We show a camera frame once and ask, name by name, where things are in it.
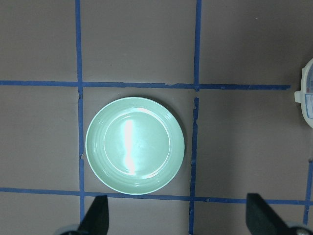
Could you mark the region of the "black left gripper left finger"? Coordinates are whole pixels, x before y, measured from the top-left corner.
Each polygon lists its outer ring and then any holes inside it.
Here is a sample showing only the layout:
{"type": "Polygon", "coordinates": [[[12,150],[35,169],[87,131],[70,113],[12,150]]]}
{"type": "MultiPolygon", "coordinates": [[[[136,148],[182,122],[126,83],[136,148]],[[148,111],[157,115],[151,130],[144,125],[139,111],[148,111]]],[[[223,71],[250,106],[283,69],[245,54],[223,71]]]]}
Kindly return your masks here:
{"type": "Polygon", "coordinates": [[[96,196],[78,227],[80,235],[106,235],[109,230],[109,207],[106,195],[96,196]]]}

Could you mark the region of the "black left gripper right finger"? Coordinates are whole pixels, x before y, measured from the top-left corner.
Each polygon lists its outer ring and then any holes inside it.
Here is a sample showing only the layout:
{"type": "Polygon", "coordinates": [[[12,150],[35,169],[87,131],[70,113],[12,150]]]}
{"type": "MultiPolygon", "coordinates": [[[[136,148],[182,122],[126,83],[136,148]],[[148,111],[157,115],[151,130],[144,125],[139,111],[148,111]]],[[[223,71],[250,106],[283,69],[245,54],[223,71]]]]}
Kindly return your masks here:
{"type": "Polygon", "coordinates": [[[293,235],[281,217],[257,193],[246,196],[246,226],[252,235],[293,235]]]}

